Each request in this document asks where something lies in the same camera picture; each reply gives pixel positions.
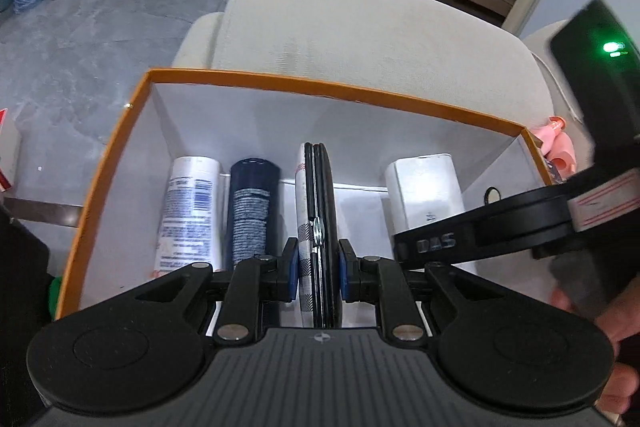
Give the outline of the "person right hand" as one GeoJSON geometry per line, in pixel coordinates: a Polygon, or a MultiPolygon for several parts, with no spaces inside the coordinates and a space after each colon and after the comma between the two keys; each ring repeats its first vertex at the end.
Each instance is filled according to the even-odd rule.
{"type": "MultiPolygon", "coordinates": [[[[620,343],[639,332],[639,282],[634,281],[596,318],[596,324],[608,336],[616,355],[620,343]]],[[[604,387],[597,407],[601,412],[622,415],[631,406],[632,396],[639,390],[639,371],[616,362],[604,387]]]]}

